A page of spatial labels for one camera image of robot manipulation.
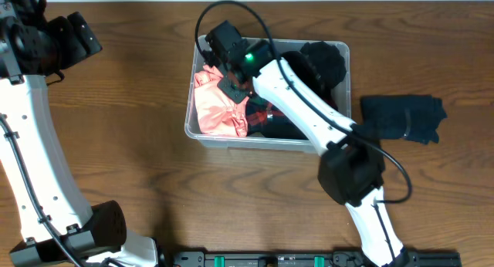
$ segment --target wooden table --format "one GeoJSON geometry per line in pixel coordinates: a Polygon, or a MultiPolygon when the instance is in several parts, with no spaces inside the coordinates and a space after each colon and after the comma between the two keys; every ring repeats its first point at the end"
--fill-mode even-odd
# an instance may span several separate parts
{"type": "MultiPolygon", "coordinates": [[[[313,154],[204,148],[184,133],[197,17],[206,4],[50,4],[80,11],[103,44],[50,87],[52,118],[91,204],[118,201],[127,225],[170,250],[331,250],[359,247],[343,206],[316,179],[313,154]]],[[[399,238],[454,249],[465,266],[494,265],[494,13],[482,2],[256,3],[279,39],[340,40],[351,54],[353,113],[372,94],[432,94],[448,119],[440,144],[383,141],[408,169],[414,195],[388,206],[399,238]]],[[[225,6],[244,35],[254,18],[225,6]]],[[[387,164],[387,196],[405,193],[387,164]]],[[[21,240],[15,199],[0,175],[0,265],[21,240]]]]}

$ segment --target folded pink fabric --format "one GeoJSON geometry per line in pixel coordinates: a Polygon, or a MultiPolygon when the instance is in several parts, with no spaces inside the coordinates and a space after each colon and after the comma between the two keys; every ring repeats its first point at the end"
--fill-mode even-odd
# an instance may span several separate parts
{"type": "Polygon", "coordinates": [[[228,98],[219,88],[223,74],[213,66],[204,65],[204,71],[196,73],[194,99],[198,112],[199,128],[209,135],[245,137],[247,136],[246,97],[240,104],[228,98]]]}

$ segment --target green tape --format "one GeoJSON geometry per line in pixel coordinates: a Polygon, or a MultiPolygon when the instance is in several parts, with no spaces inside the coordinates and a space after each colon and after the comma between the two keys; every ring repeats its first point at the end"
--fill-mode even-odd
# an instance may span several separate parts
{"type": "Polygon", "coordinates": [[[215,256],[215,267],[225,267],[225,258],[222,256],[215,256]]]}
{"type": "Polygon", "coordinates": [[[324,257],[314,256],[314,267],[324,267],[324,257]]]}

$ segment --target gray plastic bin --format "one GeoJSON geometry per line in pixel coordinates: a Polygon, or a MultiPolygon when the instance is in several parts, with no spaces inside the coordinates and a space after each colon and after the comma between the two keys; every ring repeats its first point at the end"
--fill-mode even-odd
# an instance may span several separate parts
{"type": "MultiPolygon", "coordinates": [[[[290,40],[274,39],[276,48],[279,52],[299,51],[306,42],[315,42],[312,40],[290,40]]],[[[328,44],[335,45],[340,54],[345,58],[347,75],[345,79],[338,84],[333,90],[333,99],[338,105],[340,113],[351,117],[351,98],[350,98],[350,50],[343,42],[326,41],[328,44]]],[[[203,49],[209,49],[205,41],[205,35],[199,37],[199,44],[203,49]]],[[[308,140],[284,140],[265,137],[220,137],[210,136],[201,133],[198,125],[198,115],[195,110],[194,102],[194,74],[203,70],[204,59],[199,54],[197,48],[194,50],[194,61],[192,63],[191,84],[188,92],[187,114],[185,116],[185,133],[192,139],[199,140],[205,147],[240,147],[240,148],[261,148],[271,150],[297,150],[307,153],[315,153],[312,144],[308,140]]]]}

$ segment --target plastic bin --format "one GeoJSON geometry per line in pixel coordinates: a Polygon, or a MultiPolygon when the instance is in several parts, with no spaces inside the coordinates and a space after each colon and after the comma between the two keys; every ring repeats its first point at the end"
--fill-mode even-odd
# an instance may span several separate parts
{"type": "MultiPolygon", "coordinates": [[[[306,42],[315,42],[313,40],[290,40],[274,39],[276,48],[279,52],[299,51],[306,42]]],[[[326,41],[328,44],[335,45],[340,54],[345,58],[347,74],[345,79],[333,89],[333,99],[338,105],[340,113],[351,117],[351,98],[350,98],[350,50],[343,42],[326,41]]],[[[199,44],[205,50],[210,50],[205,35],[199,37],[199,44]]],[[[270,150],[296,150],[307,153],[315,153],[315,149],[308,140],[289,140],[273,139],[266,137],[220,137],[210,136],[201,133],[198,125],[198,115],[195,110],[194,102],[194,74],[203,70],[204,59],[199,54],[197,48],[194,50],[194,61],[192,62],[191,84],[188,92],[187,114],[185,116],[185,133],[192,139],[199,140],[205,147],[237,147],[237,148],[260,148],[270,150]]]]}

